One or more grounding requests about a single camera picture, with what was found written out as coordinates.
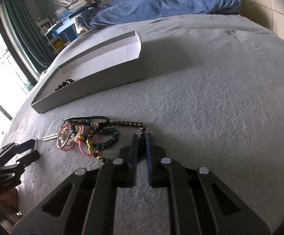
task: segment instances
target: yellow object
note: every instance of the yellow object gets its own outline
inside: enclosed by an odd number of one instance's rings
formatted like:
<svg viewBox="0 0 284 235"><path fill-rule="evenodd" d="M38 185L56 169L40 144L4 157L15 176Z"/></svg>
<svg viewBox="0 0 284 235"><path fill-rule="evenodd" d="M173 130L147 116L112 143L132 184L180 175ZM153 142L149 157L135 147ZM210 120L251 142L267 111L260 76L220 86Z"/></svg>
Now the yellow object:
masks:
<svg viewBox="0 0 284 235"><path fill-rule="evenodd" d="M64 45L64 42L62 42L62 41L58 41L58 42L56 42L55 44L54 44L54 47L55 48L62 48L62 47L64 47L65 45Z"/></svg>
<svg viewBox="0 0 284 235"><path fill-rule="evenodd" d="M94 149L92 147L92 140L91 139L89 140L89 138L88 138L86 142L87 142L89 154L90 155L94 154Z"/></svg>
<svg viewBox="0 0 284 235"><path fill-rule="evenodd" d="M79 135L78 135L78 139L83 140L83 139L84 139L84 136L83 136L82 134L79 134Z"/></svg>

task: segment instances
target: blue blanket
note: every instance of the blue blanket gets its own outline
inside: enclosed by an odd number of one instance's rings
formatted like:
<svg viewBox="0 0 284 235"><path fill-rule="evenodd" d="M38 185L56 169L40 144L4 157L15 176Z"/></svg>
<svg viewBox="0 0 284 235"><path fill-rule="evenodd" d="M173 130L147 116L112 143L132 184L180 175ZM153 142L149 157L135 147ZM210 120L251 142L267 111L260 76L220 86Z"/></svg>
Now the blue blanket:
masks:
<svg viewBox="0 0 284 235"><path fill-rule="evenodd" d="M241 0L111 0L81 17L89 28L186 14L234 14Z"/></svg>

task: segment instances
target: window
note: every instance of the window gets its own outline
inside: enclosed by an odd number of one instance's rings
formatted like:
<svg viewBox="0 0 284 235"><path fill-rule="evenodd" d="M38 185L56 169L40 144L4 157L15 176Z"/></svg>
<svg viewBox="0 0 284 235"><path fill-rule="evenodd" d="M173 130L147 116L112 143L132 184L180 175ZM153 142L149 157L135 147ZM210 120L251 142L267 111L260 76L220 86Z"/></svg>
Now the window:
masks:
<svg viewBox="0 0 284 235"><path fill-rule="evenodd" d="M16 115L33 88L33 84L25 75L29 71L24 71L24 68L24 64L8 40L0 19L0 141L2 132L9 128L10 120Z"/></svg>

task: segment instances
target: white shelf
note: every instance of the white shelf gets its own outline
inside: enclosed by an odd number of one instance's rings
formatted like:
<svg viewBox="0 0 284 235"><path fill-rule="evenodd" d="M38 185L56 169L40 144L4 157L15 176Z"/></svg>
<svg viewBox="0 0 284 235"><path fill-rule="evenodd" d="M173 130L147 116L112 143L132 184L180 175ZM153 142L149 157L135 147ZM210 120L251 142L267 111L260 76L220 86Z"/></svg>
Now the white shelf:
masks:
<svg viewBox="0 0 284 235"><path fill-rule="evenodd" d="M49 40L49 41L47 42L48 46L51 46L52 43L54 43L54 42L57 41L57 40L59 40L59 36L57 36L57 37L55 37L55 38Z"/></svg>
<svg viewBox="0 0 284 235"><path fill-rule="evenodd" d="M38 26L42 26L42 25L44 25L45 23L48 23L48 22L49 22L49 19L46 18L46 19L43 19L43 20L40 21L40 22L37 22L37 24L38 24Z"/></svg>

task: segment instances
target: white box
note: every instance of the white box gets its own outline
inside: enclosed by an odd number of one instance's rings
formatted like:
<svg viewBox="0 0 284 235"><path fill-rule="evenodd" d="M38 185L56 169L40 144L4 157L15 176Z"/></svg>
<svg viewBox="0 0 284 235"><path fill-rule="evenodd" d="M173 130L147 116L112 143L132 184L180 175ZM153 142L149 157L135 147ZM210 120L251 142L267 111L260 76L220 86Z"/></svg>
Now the white box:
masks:
<svg viewBox="0 0 284 235"><path fill-rule="evenodd" d="M144 79L139 63L141 37L137 31L102 42L61 64L36 94L31 107L43 113L118 85ZM75 82L57 90L63 81Z"/></svg>

